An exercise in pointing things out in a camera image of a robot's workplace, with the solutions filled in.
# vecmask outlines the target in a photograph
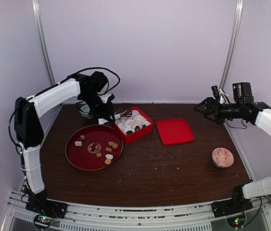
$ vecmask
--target metal pole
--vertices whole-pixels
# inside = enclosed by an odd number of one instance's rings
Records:
[[[237,0],[230,46],[228,48],[225,67],[224,67],[222,79],[220,82],[221,88],[224,88],[228,75],[230,73],[230,68],[231,68],[233,56],[234,56],[234,50],[237,43],[239,31],[240,31],[242,11],[243,11],[243,0]]]
[[[47,71],[47,75],[50,81],[51,85],[55,85],[55,80],[50,64],[50,59],[47,51],[47,46],[46,46],[46,40],[45,40],[45,35],[44,35],[44,30],[43,30],[43,24],[41,20],[41,14],[40,14],[40,9],[39,9],[39,0],[32,0],[33,4],[33,12],[34,12],[34,17],[36,21],[36,26],[37,26],[37,31],[39,35],[39,41],[40,41],[40,46],[43,52],[43,59]]]

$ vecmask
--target pink patterned bowl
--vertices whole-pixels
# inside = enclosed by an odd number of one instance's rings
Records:
[[[228,168],[234,164],[234,156],[226,148],[216,148],[212,152],[212,163],[219,169]]]

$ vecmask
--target circular label on tray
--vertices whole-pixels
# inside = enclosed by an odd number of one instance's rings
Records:
[[[219,167],[230,167],[234,163],[233,154],[226,148],[216,148],[212,152],[212,159]]]
[[[101,145],[99,143],[91,143],[88,147],[87,150],[89,153],[96,154],[99,153],[101,150]]]

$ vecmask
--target white wall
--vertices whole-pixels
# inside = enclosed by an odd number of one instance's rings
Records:
[[[235,4],[48,0],[40,9],[57,81],[105,66],[122,77],[113,91],[117,102],[190,103],[221,80]]]
[[[242,81],[251,82],[255,101],[271,106],[271,0],[245,1],[226,92],[232,96],[232,83]],[[252,125],[235,133],[255,179],[271,176],[271,138]]]
[[[23,182],[20,158],[7,130],[14,101],[48,86],[32,2],[0,0],[0,219],[11,189],[18,190]],[[43,120],[43,128],[53,115]]]

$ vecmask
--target white food item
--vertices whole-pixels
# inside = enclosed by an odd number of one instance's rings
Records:
[[[75,144],[75,146],[82,147],[82,142],[81,141],[76,141],[74,144]]]
[[[147,127],[151,124],[136,110],[132,111],[131,117],[122,117],[121,119],[117,119],[115,123],[125,135],[129,131],[134,133],[137,126],[142,129],[144,125]]]
[[[112,160],[112,159],[113,159],[113,155],[111,155],[111,154],[106,154],[106,158],[107,158],[108,160]]]

